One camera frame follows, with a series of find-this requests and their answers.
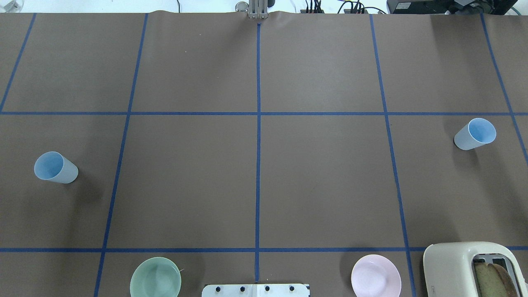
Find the bread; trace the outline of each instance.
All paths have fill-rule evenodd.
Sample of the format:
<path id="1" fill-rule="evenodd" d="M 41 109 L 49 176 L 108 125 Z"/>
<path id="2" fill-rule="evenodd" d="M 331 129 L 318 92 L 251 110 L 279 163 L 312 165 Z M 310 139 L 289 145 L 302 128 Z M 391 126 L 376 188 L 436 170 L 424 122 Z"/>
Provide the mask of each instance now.
<path id="1" fill-rule="evenodd" d="M 475 263 L 477 287 L 482 297 L 518 297 L 508 271 L 498 264 Z"/>

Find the table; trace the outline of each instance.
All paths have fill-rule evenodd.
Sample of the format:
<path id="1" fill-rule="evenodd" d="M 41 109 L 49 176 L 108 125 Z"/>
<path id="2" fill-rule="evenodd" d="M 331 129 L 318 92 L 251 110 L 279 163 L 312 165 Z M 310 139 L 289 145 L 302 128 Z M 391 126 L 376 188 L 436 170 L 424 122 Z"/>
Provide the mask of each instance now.
<path id="1" fill-rule="evenodd" d="M 482 240 L 528 267 L 528 19 L 1 15 L 0 296 L 127 295 L 153 256 L 206 284 L 354 296 L 389 258 Z M 452 137 L 484 117 L 497 139 Z M 59 151 L 77 180 L 38 180 Z"/>

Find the white label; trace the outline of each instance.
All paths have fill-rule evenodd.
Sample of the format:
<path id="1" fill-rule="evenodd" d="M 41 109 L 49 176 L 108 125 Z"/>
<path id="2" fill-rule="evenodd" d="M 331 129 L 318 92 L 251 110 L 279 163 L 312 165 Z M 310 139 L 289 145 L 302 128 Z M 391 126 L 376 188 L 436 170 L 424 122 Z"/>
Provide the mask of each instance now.
<path id="1" fill-rule="evenodd" d="M 410 2 L 402 2 L 402 3 L 398 3 L 396 5 L 396 9 L 398 9 L 398 10 L 406 10 L 406 9 L 409 8 L 409 6 L 411 6 Z"/>

